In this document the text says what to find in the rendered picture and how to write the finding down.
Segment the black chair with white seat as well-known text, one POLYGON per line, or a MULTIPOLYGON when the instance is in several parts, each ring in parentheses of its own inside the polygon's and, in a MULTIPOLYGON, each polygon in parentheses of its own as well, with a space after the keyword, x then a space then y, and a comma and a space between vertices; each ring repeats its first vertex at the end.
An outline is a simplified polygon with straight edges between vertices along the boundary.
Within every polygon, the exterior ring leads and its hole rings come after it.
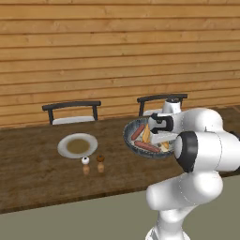
POLYGON ((169 99, 169 98, 178 98, 180 101, 183 101, 184 98, 187 98, 187 94, 161 94, 161 95, 153 95, 146 97, 138 97, 137 102, 140 104, 139 116, 143 116, 144 103, 146 101, 152 101, 156 99, 169 99))
POLYGON ((95 101, 68 101, 53 103, 42 106, 42 111, 47 112, 49 115, 49 122, 51 125, 64 125, 64 124, 73 124, 81 122, 92 122, 98 120, 98 106, 101 105, 99 100, 95 101), (55 119, 53 116, 53 111, 57 109, 64 109, 70 107, 91 107, 93 111, 92 116, 73 116, 73 117, 64 117, 55 119))

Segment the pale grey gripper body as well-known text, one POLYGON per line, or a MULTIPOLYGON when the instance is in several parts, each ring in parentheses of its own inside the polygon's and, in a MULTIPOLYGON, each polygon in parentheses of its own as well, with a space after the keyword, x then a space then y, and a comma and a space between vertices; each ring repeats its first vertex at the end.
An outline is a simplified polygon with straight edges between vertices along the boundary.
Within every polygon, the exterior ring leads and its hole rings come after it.
POLYGON ((160 131, 157 134, 152 133, 150 137, 151 144, 165 143, 169 141, 174 141, 178 136, 177 133, 169 132, 169 131, 160 131))

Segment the white plate with brown centre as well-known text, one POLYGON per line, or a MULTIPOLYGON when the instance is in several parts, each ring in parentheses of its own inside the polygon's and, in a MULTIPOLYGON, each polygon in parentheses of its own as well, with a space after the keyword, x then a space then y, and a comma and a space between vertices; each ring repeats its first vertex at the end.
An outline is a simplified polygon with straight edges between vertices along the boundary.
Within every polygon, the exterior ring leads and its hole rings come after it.
POLYGON ((86 133, 67 135, 57 145, 57 151, 61 156, 72 159, 89 157, 97 148, 97 138, 86 133))

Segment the brown-topped wooden pepper shaker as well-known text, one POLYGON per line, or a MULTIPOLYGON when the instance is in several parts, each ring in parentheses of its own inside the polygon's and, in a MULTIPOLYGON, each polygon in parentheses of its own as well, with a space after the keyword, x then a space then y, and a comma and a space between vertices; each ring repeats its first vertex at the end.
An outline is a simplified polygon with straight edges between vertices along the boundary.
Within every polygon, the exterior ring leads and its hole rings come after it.
POLYGON ((104 172, 104 159, 105 157, 102 155, 97 156, 97 170, 100 173, 104 172))

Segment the long reddish brown sausage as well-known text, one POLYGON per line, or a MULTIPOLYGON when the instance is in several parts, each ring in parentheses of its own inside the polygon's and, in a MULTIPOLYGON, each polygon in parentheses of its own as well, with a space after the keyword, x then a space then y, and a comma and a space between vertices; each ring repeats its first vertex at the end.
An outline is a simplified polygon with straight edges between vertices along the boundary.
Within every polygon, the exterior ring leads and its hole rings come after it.
POLYGON ((135 141, 134 144, 142 149, 147 150, 147 151, 151 151, 154 153, 160 152, 160 149, 158 147, 155 147, 154 145, 151 145, 148 142, 135 141))

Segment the dark grey ribbed bowl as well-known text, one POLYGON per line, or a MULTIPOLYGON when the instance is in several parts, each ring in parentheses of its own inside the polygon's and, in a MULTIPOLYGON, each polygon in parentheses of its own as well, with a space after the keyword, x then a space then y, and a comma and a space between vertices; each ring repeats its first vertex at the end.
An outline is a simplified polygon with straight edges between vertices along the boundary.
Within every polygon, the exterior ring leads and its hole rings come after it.
POLYGON ((166 158, 173 154, 173 144, 174 141, 169 141, 169 149, 164 150, 163 147, 160 147, 159 144, 156 144, 156 147, 160 149, 159 153, 151 152, 141 147, 138 147, 134 144, 134 141, 131 140, 133 133, 139 128, 140 125, 146 125, 148 122, 147 117, 141 117, 131 122, 127 123, 123 130, 123 138, 127 147, 133 151, 135 154, 140 155, 144 158, 166 158))

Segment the short reddish brown sausage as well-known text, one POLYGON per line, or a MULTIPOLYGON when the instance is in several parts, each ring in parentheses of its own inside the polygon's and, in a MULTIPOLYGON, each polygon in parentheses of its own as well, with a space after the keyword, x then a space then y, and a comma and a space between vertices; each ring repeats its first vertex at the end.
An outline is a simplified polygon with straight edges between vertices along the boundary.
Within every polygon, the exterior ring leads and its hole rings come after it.
POLYGON ((145 128, 145 125, 144 124, 141 124, 137 129, 136 131, 131 135, 131 140, 132 141, 135 141, 138 136, 142 133, 142 131, 144 130, 145 128))

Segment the white-topped wooden salt shaker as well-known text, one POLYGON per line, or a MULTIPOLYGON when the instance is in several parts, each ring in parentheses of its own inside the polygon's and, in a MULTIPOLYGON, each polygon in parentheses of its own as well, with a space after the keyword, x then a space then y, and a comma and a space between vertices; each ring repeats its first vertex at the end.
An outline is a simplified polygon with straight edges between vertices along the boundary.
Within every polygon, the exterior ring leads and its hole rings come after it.
POLYGON ((90 173, 89 162, 90 162, 89 157, 82 158, 82 171, 85 175, 90 173))

